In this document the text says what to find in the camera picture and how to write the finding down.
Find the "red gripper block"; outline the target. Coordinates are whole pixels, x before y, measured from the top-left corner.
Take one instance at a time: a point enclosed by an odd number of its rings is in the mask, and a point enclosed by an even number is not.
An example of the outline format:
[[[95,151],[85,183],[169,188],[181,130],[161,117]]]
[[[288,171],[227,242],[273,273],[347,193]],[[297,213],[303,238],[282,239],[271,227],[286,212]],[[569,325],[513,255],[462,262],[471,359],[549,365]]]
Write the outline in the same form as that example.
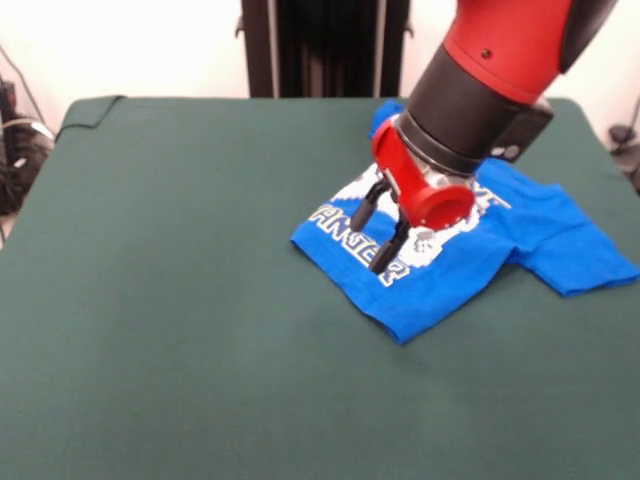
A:
[[[470,182],[441,173],[417,159],[402,141],[395,123],[394,119],[384,121],[372,143],[377,167],[387,181],[375,182],[351,217],[351,229],[362,231],[390,184],[404,217],[398,219],[393,236],[372,258],[369,270],[374,274],[383,273],[396,258],[411,226],[433,231],[447,229],[468,217],[474,207]]]

